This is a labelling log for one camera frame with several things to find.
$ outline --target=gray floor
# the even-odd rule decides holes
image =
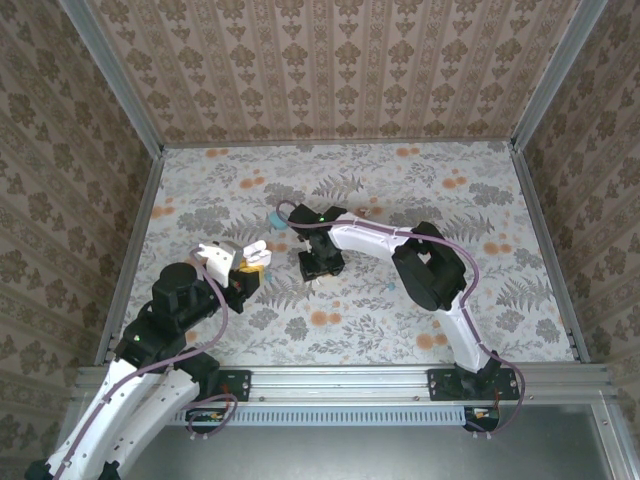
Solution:
[[[588,407],[527,407],[490,441],[460,427],[230,427],[190,441],[165,428],[129,478],[151,480],[604,480]]]

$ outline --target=floral tablecloth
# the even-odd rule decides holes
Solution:
[[[273,251],[266,284],[244,314],[231,313],[211,352],[222,364],[453,360],[443,317],[418,308],[390,264],[346,252],[340,276],[304,283],[303,244],[269,221],[289,199],[397,226],[434,223],[480,265],[470,305],[490,348],[516,361],[573,359],[505,142],[170,149],[164,159],[125,325],[160,270],[194,246],[264,239]],[[220,321],[203,321],[189,343],[211,338]]]

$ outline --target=blue object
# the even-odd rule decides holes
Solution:
[[[276,212],[271,212],[269,214],[269,221],[271,222],[271,225],[273,225],[276,230],[286,230],[287,228],[289,228],[289,226],[286,223],[280,220],[280,217]]]

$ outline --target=ventilation grill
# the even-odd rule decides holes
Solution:
[[[198,421],[194,426],[217,422]],[[169,425],[185,426],[185,412]],[[238,407],[229,426],[464,425],[464,407]]]

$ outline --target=patterned wall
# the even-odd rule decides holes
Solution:
[[[609,2],[525,154],[589,350],[638,440],[640,2]]]
[[[0,2],[0,478],[56,441],[149,166],[58,4]]]
[[[91,0],[164,141],[510,136],[578,0]]]

